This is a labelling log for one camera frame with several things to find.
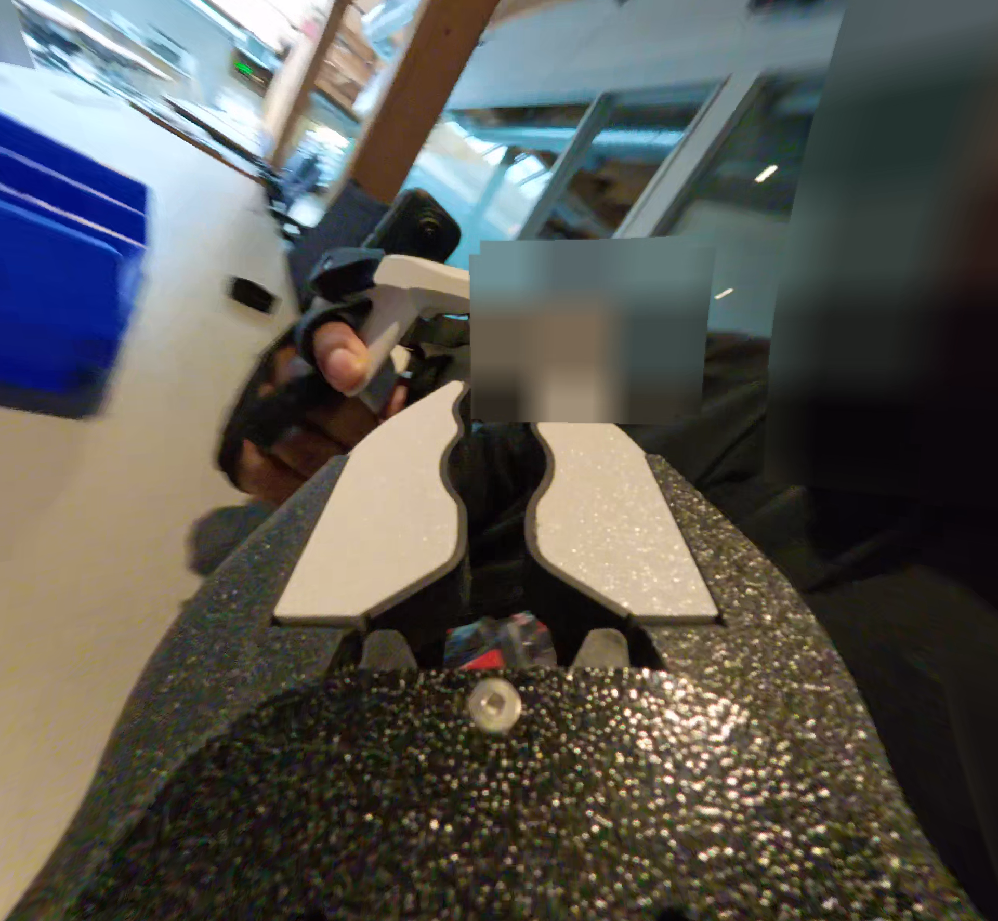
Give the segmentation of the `thick wooden post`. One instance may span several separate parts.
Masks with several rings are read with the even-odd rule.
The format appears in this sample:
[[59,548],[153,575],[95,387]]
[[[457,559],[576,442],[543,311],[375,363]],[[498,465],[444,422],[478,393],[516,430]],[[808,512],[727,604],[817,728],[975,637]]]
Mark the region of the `thick wooden post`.
[[500,1],[421,0],[330,204],[348,186],[383,204],[395,199]]

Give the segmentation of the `black shirt red print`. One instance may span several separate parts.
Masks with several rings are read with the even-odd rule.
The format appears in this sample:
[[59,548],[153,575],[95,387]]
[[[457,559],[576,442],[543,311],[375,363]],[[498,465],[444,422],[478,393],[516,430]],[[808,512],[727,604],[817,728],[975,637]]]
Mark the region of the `black shirt red print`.
[[529,612],[480,620],[449,629],[442,664],[446,668],[493,670],[557,666],[547,628]]

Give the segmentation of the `thin wooden post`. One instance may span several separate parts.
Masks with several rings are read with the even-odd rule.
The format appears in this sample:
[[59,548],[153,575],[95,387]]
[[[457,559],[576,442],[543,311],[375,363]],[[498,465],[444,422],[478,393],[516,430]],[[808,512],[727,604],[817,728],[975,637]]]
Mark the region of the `thin wooden post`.
[[329,0],[299,31],[262,102],[260,142],[268,166],[281,167],[293,147],[310,94],[353,0]]

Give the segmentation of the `blue plastic bin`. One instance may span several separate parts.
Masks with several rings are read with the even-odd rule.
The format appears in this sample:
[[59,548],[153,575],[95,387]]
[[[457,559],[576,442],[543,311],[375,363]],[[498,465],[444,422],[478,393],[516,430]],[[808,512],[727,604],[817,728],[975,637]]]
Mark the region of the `blue plastic bin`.
[[150,197],[2,114],[2,406],[100,412],[142,286]]

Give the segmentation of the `person's right hand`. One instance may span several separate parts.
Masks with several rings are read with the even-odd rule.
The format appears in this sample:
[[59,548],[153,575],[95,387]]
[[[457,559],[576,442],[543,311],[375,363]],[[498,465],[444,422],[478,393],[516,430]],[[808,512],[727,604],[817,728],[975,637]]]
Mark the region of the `person's right hand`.
[[[339,393],[351,393],[365,378],[366,347],[350,327],[334,321],[314,340],[318,372]],[[359,398],[325,403],[299,416],[267,445],[224,438],[218,467],[231,486],[252,499],[277,507],[290,499],[331,460],[355,449],[368,435],[405,408],[408,388],[398,383],[379,411]]]

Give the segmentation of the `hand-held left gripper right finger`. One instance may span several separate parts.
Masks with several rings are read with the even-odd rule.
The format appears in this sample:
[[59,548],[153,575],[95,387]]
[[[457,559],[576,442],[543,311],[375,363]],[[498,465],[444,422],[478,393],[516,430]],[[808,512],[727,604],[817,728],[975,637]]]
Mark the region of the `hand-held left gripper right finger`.
[[546,459],[526,513],[531,557],[632,619],[717,619],[648,457],[611,423],[536,423]]

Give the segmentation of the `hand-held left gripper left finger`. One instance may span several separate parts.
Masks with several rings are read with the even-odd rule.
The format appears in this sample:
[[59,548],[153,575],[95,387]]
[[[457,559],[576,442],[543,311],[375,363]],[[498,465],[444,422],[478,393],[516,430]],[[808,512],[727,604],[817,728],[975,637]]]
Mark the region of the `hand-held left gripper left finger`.
[[449,477],[466,384],[451,381],[350,453],[275,605],[276,621],[370,621],[449,576],[467,546]]

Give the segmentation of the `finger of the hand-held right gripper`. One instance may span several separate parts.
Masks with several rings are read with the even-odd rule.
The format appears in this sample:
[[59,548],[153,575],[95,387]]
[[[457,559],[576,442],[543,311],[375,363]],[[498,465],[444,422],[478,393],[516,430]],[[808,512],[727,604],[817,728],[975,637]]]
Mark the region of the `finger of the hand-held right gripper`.
[[373,277],[372,303],[408,307],[414,315],[468,315],[470,274],[418,256],[388,254]]

